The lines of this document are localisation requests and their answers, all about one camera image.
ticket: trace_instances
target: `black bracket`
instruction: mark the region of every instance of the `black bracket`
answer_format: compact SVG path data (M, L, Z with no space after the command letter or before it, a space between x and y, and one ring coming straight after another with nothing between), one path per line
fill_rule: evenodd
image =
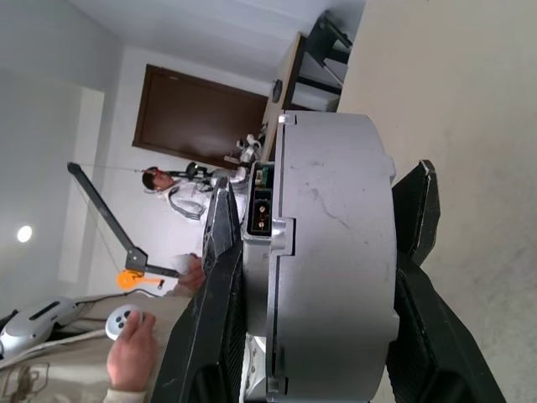
M93 205L101 214L108 227L112 230L117 240L127 251L127 259L125 260L125 269L135 270L153 275L163 275L165 277L179 278L180 274L177 270L166 269L164 267L148 264L148 254L142 249L134 245L133 241L128 237L127 233L114 217L110 208L108 208L101 195L91 183L86 173L81 166L70 162L67 164L67 170L75 177L81 188L86 192Z

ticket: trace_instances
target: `brown wooden door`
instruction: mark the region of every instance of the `brown wooden door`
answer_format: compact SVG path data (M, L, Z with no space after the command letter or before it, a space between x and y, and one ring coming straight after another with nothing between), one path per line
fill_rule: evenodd
M267 98L148 65L133 146L232 168L224 156L258 136Z

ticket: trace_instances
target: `person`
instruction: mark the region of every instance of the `person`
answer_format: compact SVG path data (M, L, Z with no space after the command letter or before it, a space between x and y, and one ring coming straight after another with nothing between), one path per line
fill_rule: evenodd
M172 328L190 298L180 286L197 291L205 274L201 259L177 287L161 297L141 293L98 296L77 301L78 317L58 337L15 359L0 360L0 402L142 403L149 401ZM110 313L134 304L121 336L113 342L104 331Z
M156 166L144 170L142 182L148 191L166 200L176 212L189 221L199 222L200 227L205 226L206 213L211 203L212 186L219 177L231 174L228 170L215 170L207 174L206 168L196 165L198 170L203 169L203 178L198 175L187 177L186 172L162 171ZM242 221L246 211L248 178L246 170L240 167L234 175L230 176L239 219Z

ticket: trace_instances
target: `sleeve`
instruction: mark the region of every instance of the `sleeve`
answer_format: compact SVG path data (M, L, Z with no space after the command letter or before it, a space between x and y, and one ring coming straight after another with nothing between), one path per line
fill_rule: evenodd
M122 392L109 389L102 403L143 403L145 392Z

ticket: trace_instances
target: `ceiling light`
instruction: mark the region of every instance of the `ceiling light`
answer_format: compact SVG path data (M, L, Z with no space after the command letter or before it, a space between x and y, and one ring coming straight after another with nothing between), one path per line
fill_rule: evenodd
M32 238L32 228L28 225L25 225L24 227L20 228L17 232L17 239L19 242L28 242L28 240Z

